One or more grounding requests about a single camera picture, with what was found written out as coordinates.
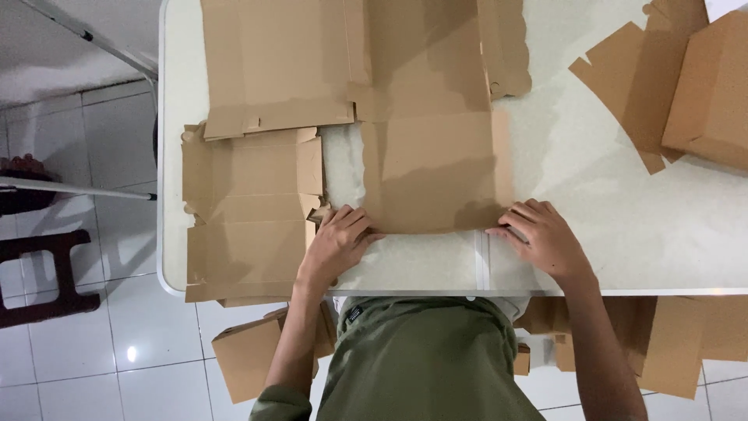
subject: green t-shirt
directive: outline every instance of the green t-shirt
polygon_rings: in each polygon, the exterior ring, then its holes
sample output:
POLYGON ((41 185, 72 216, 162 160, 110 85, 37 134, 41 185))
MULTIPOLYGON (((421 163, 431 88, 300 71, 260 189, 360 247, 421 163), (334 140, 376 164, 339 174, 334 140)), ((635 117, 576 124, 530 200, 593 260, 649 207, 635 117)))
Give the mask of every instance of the green t-shirt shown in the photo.
MULTIPOLYGON (((349 298, 317 419, 543 420, 514 382, 516 354, 512 325, 488 300, 349 298)), ((311 412, 301 393, 270 386, 249 419, 311 412)))

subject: white table top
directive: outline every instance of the white table top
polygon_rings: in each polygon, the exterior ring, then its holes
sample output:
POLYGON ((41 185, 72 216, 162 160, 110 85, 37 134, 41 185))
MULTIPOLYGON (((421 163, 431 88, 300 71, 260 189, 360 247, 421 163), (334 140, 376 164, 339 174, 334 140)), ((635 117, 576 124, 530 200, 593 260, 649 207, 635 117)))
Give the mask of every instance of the white table top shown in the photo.
MULTIPOLYGON (((511 114, 518 199, 550 200, 589 256, 604 294, 748 293, 748 178, 685 157, 649 175, 631 141, 567 67, 628 21, 643 26, 647 1, 525 0, 533 90, 494 103, 511 114)), ((180 134, 208 115, 199 0, 165 0, 159 61, 159 278, 186 287, 180 134)), ((326 127, 328 193, 357 204, 361 140, 326 127)), ((552 279, 507 245, 463 232, 389 236, 340 278, 333 294, 558 294, 552 279)))

